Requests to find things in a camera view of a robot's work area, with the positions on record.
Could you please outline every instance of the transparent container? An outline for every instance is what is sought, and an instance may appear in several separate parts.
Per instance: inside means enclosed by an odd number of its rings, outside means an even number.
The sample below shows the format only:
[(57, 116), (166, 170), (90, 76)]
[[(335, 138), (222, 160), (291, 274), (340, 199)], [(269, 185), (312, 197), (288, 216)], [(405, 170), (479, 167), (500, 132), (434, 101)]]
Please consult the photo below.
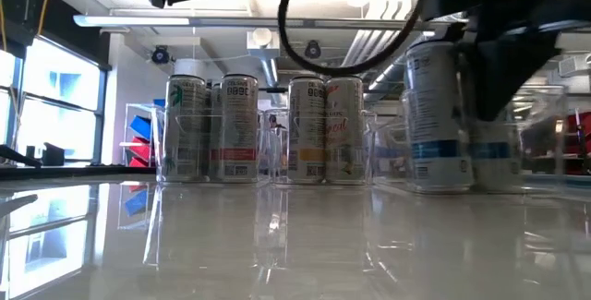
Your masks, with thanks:
[[(268, 174), (272, 183), (337, 186), (372, 184), (376, 114), (363, 111), (356, 122), (347, 117), (290, 117), (288, 109), (272, 109), (265, 112), (264, 119), (261, 160), (265, 162), (261, 162), (261, 165), (266, 165), (267, 169), (261, 172)], [(344, 132), (332, 136), (335, 141), (328, 149), (328, 127), (322, 125), (327, 121), (335, 124), (338, 131)], [(312, 143), (304, 139), (295, 141), (294, 136), (300, 138), (300, 133), (316, 130), (301, 125), (310, 122), (316, 124), (315, 128), (323, 126), (324, 133), (313, 135), (316, 140)]]
[[(408, 93), (403, 97), (404, 123), (400, 121), (381, 126), (376, 131), (376, 158), (374, 173), (382, 183), (395, 183), (411, 191), (426, 194), (443, 194), (450, 192), (479, 193), (524, 193), (531, 191), (562, 191), (564, 187), (564, 131), (566, 115), (566, 93), (561, 86), (524, 86), (514, 96), (513, 101), (500, 113), (493, 122), (480, 122), (474, 119), (465, 121), (459, 126), (460, 144), (454, 156), (462, 156), (472, 176), (464, 179), (464, 168), (459, 164), (456, 174), (429, 174), (417, 181), (420, 172), (429, 172), (432, 163), (445, 165), (456, 162), (448, 158), (441, 146), (433, 148), (432, 160), (421, 160), (416, 166), (416, 147), (406, 139), (404, 134), (412, 128), (412, 118)], [(400, 155), (396, 163), (404, 169), (405, 183), (402, 173), (394, 168), (384, 167), (386, 158), (380, 150), (384, 145), (398, 147)], [(457, 185), (453, 181), (460, 179)]]
[(256, 128), (245, 130), (224, 114), (167, 119), (164, 109), (154, 109), (152, 118), (157, 126), (152, 128), (158, 182), (258, 182), (261, 114), (242, 113), (244, 118), (256, 122)]

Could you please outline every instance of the fluorescent light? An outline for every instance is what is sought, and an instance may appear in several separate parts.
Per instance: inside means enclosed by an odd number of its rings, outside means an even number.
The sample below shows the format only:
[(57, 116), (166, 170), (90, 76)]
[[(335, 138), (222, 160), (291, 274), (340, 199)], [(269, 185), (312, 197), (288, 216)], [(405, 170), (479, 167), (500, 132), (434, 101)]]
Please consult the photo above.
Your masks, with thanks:
[(530, 108), (532, 108), (532, 106), (531, 106), (531, 105), (530, 105), (530, 106), (524, 106), (524, 107), (520, 107), (520, 108), (518, 108), (518, 109), (515, 109), (515, 110), (513, 110), (513, 111), (514, 111), (515, 113), (518, 113), (518, 112), (522, 112), (522, 111), (525, 111), (525, 110), (529, 110)]
[(188, 26), (188, 18), (149, 18), (149, 17), (91, 17), (74, 16), (80, 27), (121, 27), (121, 26)]

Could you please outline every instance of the can label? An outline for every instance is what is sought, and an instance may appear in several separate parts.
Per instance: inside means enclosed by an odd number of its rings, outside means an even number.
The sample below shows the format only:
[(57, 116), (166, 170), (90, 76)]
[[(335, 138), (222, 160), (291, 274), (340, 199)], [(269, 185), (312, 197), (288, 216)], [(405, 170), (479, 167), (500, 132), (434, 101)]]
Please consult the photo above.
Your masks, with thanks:
[(200, 176), (206, 98), (201, 78), (171, 77), (167, 83), (162, 169), (166, 181)]
[(452, 44), (428, 42), (406, 55), (403, 105), (415, 185), (466, 189), (474, 183)]
[(516, 123), (507, 111), (492, 122), (475, 121), (470, 153), (478, 187), (507, 190), (521, 182), (521, 153)]
[(259, 83), (248, 76), (222, 82), (222, 134), (218, 154), (224, 180), (257, 178)]
[(363, 83), (332, 78), (326, 87), (326, 179), (363, 181)]
[(210, 178), (217, 178), (220, 169), (220, 135), (222, 134), (222, 89), (220, 85), (211, 88), (211, 131), (210, 131)]
[(325, 173), (325, 90), (319, 78), (289, 84), (289, 155), (287, 177), (320, 182)]

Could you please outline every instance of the black cable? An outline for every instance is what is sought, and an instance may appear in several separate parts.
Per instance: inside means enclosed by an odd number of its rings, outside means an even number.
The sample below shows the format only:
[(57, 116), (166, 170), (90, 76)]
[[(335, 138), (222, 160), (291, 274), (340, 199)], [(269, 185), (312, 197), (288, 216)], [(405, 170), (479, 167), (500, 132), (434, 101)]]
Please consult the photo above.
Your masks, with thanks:
[(394, 52), (403, 44), (403, 42), (408, 38), (410, 33), (415, 26), (416, 21), (418, 20), (418, 15), (420, 13), (420, 8), (423, 5), (424, 0), (417, 0), (416, 5), (413, 8), (413, 11), (410, 15), (410, 18), (404, 24), (404, 27), (400, 30), (396, 38), (392, 41), (391, 44), (386, 46), (382, 51), (376, 54), (374, 57), (369, 58), (368, 60), (353, 66), (346, 66), (346, 67), (325, 67), (325, 66), (318, 66), (315, 64), (310, 63), (308, 60), (300, 56), (294, 49), (292, 48), (291, 44), (289, 43), (289, 39), (287, 38), (287, 31), (285, 28), (286, 20), (287, 20), (287, 10), (289, 7), (289, 0), (281, 0), (279, 4), (279, 9), (277, 11), (277, 20), (279, 26), (279, 36), (281, 38), (281, 43), (285, 49), (287, 55), (289, 55), (292, 60), (294, 60), (298, 65), (302, 68), (328, 76), (347, 76), (347, 75), (354, 75), (358, 73), (362, 73), (368, 71), (375, 66), (381, 64), (382, 62), (386, 61), (390, 56), (394, 54)]

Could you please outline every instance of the glossy table surface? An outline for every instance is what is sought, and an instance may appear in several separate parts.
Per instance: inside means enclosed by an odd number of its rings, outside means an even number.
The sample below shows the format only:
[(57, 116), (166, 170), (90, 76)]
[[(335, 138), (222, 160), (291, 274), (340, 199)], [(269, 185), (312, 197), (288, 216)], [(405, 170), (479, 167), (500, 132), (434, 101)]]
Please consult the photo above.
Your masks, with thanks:
[[(0, 183), (7, 197), (39, 196), (11, 215), (6, 298), (591, 299), (582, 200), (121, 180)], [(74, 199), (80, 191), (89, 194)], [(38, 220), (41, 202), (49, 219), (20, 231), (15, 222)], [(84, 221), (85, 232), (49, 236), (52, 207), (61, 229)], [(81, 259), (23, 286), (39, 258), (54, 264), (52, 252)]]

